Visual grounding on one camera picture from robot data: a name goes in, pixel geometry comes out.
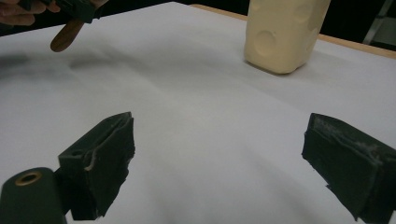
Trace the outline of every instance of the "dark background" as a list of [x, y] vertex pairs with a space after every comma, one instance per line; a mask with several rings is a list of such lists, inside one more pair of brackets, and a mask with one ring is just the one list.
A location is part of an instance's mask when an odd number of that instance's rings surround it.
[[[376, 14], [385, 0], [332, 0], [321, 33], [355, 42], [362, 42]], [[110, 0], [104, 8], [103, 16], [124, 11], [150, 7], [171, 1], [166, 0]], [[201, 4], [247, 15], [249, 0], [176, 0], [181, 4]], [[389, 15], [396, 14], [393, 4]], [[32, 29], [66, 23], [69, 17], [64, 13], [45, 12], [36, 16], [36, 23], [30, 27], [14, 27], [0, 35], [10, 35]]]

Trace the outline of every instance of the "finger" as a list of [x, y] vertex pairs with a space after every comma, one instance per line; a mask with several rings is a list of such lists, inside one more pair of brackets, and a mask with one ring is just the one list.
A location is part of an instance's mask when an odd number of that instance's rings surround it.
[[55, 1], [52, 1], [48, 6], [47, 9], [51, 12], [59, 12], [61, 8], [56, 5]]
[[22, 7], [17, 7], [19, 14], [40, 14], [47, 9], [46, 5], [38, 0], [32, 2], [32, 7], [29, 11], [26, 11]]
[[15, 15], [21, 15], [21, 14], [40, 14], [43, 13], [46, 10], [46, 5], [44, 3], [35, 0], [32, 2], [31, 9], [29, 11], [23, 9], [22, 7], [18, 5], [4, 5], [1, 6], [0, 12], [3, 16], [15, 16]]
[[29, 26], [35, 23], [35, 16], [31, 14], [23, 14], [17, 16], [1, 17], [0, 22], [7, 25]]
[[6, 5], [0, 3], [0, 16], [12, 16], [16, 14], [16, 5]]
[[20, 0], [0, 0], [0, 3], [16, 5], [20, 2]]

